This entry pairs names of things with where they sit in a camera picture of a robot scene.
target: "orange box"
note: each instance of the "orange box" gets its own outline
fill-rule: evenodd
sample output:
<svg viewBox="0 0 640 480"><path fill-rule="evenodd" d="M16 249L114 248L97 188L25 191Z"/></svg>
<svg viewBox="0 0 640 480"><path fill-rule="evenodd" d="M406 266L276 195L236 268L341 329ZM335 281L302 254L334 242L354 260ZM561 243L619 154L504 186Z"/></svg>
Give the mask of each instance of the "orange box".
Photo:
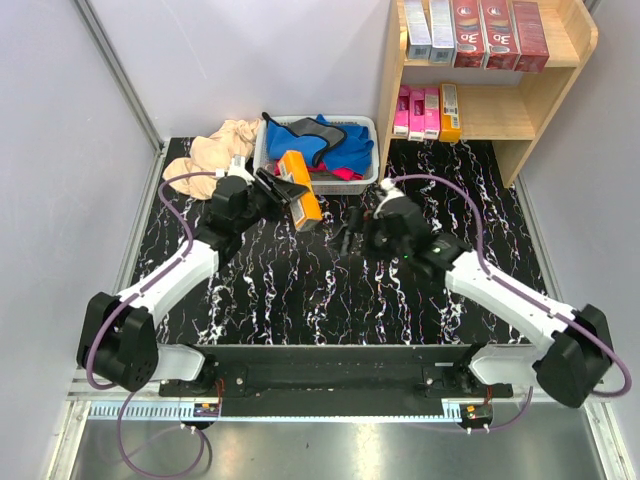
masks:
<svg viewBox="0 0 640 480"><path fill-rule="evenodd" d="M304 185L309 189L309 192L291 203L291 216L297 231L306 232L311 230L322 221L322 210L320 210L320 204L313 194L311 177L309 176L307 165L304 163L304 157L300 152L288 150L278 160L278 168L282 179Z"/></svg>
<svg viewBox="0 0 640 480"><path fill-rule="evenodd" d="M453 83L440 85L440 136L438 140L449 143L457 143L460 140L458 91Z"/></svg>

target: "white box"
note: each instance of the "white box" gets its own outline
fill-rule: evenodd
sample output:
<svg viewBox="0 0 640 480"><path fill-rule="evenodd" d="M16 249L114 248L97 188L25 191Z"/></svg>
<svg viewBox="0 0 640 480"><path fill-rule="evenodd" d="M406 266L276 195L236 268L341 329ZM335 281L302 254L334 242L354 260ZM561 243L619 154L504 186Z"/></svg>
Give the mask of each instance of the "white box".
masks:
<svg viewBox="0 0 640 480"><path fill-rule="evenodd" d="M427 18L424 16L422 0L404 0L404 13L409 30L407 58L427 60L431 53L431 35L429 35Z"/></svg>
<svg viewBox="0 0 640 480"><path fill-rule="evenodd" d="M451 64L456 53L449 0L429 0L431 63Z"/></svg>

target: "metal floor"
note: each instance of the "metal floor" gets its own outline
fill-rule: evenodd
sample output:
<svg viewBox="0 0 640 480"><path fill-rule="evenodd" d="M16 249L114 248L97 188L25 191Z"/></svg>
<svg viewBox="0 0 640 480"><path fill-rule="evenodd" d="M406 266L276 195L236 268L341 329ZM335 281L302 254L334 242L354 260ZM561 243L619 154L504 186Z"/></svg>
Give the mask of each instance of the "metal floor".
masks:
<svg viewBox="0 0 640 480"><path fill-rule="evenodd" d="M496 406L497 422L516 406ZM125 448L142 445L167 422L126 422ZM120 459L115 422L87 423L72 478L142 478ZM206 430L207 453L188 478L245 479L581 479L606 478L582 410L534 404L505 432L467 436L414 425L224 423ZM133 457L139 467L169 475L189 466L199 449L186 432L172 432Z"/></svg>

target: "gray wall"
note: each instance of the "gray wall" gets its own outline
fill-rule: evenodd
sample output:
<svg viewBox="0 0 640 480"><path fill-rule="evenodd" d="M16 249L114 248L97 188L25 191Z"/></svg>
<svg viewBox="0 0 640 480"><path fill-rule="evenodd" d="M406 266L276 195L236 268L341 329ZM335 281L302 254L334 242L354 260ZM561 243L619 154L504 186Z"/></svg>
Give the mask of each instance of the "gray wall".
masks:
<svg viewBox="0 0 640 480"><path fill-rule="evenodd" d="M0 476L40 478L152 152L68 0L0 3Z"/></svg>
<svg viewBox="0 0 640 480"><path fill-rule="evenodd" d="M608 315L640 381L640 50L637 0L602 2L598 47L529 159L523 179L565 300ZM619 386L619 376L608 382ZM640 389L615 402L640 459Z"/></svg>
<svg viewBox="0 0 640 480"><path fill-rule="evenodd" d="M390 0L92 4L164 138L263 110L375 116Z"/></svg>

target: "blue cloth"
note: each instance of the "blue cloth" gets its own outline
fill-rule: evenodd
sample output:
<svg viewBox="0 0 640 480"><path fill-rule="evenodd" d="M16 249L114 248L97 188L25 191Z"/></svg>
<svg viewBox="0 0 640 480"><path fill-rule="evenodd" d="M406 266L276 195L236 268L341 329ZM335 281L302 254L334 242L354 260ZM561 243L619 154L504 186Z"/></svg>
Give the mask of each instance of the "blue cloth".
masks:
<svg viewBox="0 0 640 480"><path fill-rule="evenodd" d="M324 125L329 125L329 122L322 115L318 115L316 120ZM347 133L347 138L322 157L327 170L348 168L352 172L364 175L371 165L371 149L373 148L373 140L369 140L369 129L360 125L339 125L339 127Z"/></svg>
<svg viewBox="0 0 640 480"><path fill-rule="evenodd" d="M330 125L322 116L316 117L318 123ZM322 161L327 170L347 168L359 175L364 175L371 165L371 149L373 140L369 139L369 129L360 125L339 125L347 136L344 141L328 152ZM313 167L313 159L317 152L327 146L328 142L316 135L302 135L296 137L286 128L274 123L267 123L267 153L271 160L279 160L287 150L297 150L302 153L305 163Z"/></svg>
<svg viewBox="0 0 640 480"><path fill-rule="evenodd" d="M281 125L267 121L267 154L270 160L280 160L288 150L295 150L302 153L308 166L313 166L314 156L328 143L316 135L297 137Z"/></svg>

